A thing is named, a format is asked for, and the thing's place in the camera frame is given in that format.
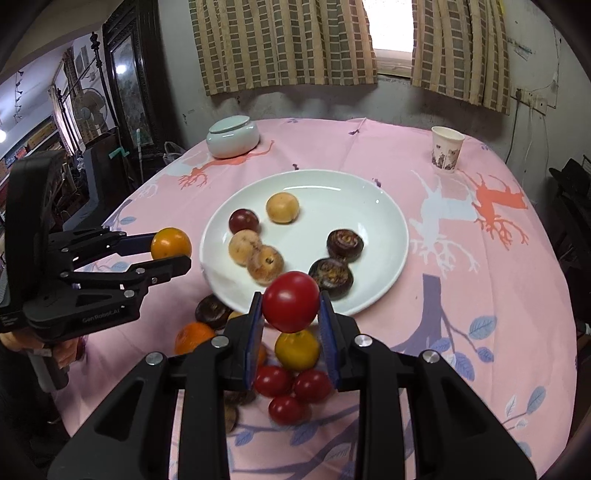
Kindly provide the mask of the person's left hand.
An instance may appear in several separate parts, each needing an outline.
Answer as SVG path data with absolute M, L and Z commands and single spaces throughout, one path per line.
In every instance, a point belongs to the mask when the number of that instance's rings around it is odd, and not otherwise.
M 14 352 L 25 349 L 50 350 L 59 368 L 69 366 L 76 360 L 80 341 L 80 338 L 75 338 L 46 347 L 39 338 L 27 329 L 1 334 L 1 343 Z

